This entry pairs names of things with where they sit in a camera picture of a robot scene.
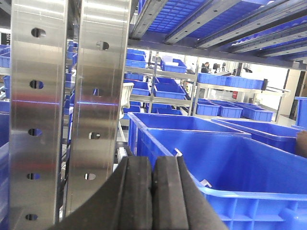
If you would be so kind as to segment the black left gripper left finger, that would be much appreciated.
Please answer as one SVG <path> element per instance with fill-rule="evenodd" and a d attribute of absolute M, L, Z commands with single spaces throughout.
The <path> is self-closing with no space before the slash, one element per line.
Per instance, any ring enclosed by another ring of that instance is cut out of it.
<path fill-rule="evenodd" d="M 125 157 L 107 181 L 53 230 L 150 230 L 152 167 L 147 157 Z"/>

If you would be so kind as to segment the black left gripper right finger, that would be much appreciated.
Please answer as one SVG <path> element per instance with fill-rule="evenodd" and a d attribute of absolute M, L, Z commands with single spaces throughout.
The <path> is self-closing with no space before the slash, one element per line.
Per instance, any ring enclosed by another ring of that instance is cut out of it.
<path fill-rule="evenodd" d="M 154 230 L 225 230 L 182 157 L 158 157 L 153 171 Z"/>

